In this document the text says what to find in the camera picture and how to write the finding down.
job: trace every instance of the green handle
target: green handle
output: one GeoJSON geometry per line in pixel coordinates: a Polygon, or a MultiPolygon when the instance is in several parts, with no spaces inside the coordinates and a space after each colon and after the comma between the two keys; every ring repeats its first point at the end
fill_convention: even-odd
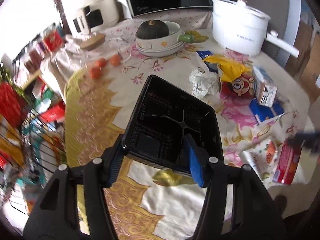
{"type": "Polygon", "coordinates": [[[184,34],[178,37],[178,41],[183,41],[185,43],[193,43],[195,41],[195,37],[191,34],[184,34]]]}

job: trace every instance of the white plate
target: white plate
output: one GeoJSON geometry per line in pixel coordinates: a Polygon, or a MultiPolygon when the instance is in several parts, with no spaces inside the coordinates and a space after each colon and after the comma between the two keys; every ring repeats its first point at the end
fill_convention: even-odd
{"type": "Polygon", "coordinates": [[[136,47],[137,47],[137,49],[139,51],[144,51],[144,52],[147,52],[147,53],[151,52],[152,53],[152,52],[163,52],[163,51],[168,51],[170,49],[175,49],[175,48],[181,46],[181,44],[183,44],[183,41],[180,41],[177,44],[174,44],[173,46],[170,46],[170,47],[167,47],[167,48],[153,50],[153,49],[143,49],[143,48],[139,47],[139,45],[136,42],[136,47]]]}
{"type": "Polygon", "coordinates": [[[145,51],[141,51],[138,47],[137,47],[137,49],[140,51],[141,54],[148,56],[148,57],[165,57],[165,56],[169,56],[171,54],[178,52],[180,49],[183,48],[183,45],[184,45],[184,42],[176,48],[169,49],[166,51],[161,51],[161,52],[145,52],[145,51]]]}

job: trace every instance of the tomato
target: tomato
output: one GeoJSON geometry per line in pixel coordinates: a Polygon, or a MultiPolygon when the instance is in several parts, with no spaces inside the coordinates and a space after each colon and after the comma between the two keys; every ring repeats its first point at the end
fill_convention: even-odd
{"type": "Polygon", "coordinates": [[[95,63],[94,66],[95,67],[99,67],[99,68],[103,68],[107,65],[107,60],[105,58],[99,58],[95,63]]]}
{"type": "Polygon", "coordinates": [[[90,77],[92,79],[99,79],[102,76],[101,68],[92,67],[90,68],[90,77]]]}
{"type": "Polygon", "coordinates": [[[122,60],[121,56],[119,54],[115,54],[111,57],[111,59],[109,61],[110,61],[111,65],[119,66],[121,63],[121,60],[122,60]]]}

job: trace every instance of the wooden coaster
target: wooden coaster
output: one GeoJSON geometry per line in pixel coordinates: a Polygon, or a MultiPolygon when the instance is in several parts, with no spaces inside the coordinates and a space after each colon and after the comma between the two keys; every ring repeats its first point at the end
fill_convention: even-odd
{"type": "Polygon", "coordinates": [[[80,49],[85,49],[85,50],[93,50],[102,43],[104,43],[106,40],[106,35],[102,33],[97,33],[96,35],[92,36],[86,41],[83,41],[80,44],[80,49]]]}

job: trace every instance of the round metal bolt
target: round metal bolt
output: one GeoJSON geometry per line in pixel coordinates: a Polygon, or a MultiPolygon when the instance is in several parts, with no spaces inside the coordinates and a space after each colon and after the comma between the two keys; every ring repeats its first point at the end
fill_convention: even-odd
{"type": "Polygon", "coordinates": [[[217,162],[218,162],[218,158],[211,156],[211,157],[209,158],[209,162],[210,162],[210,163],[217,163],[217,162]]]}
{"type": "Polygon", "coordinates": [[[250,166],[249,164],[243,165],[243,168],[244,168],[246,171],[251,171],[251,166],[250,166]]]}
{"type": "Polygon", "coordinates": [[[99,163],[102,163],[102,159],[101,158],[94,158],[92,162],[94,164],[99,164],[99,163]]]}
{"type": "Polygon", "coordinates": [[[61,164],[58,167],[59,171],[65,171],[67,168],[68,168],[68,166],[66,164],[61,164]]]}

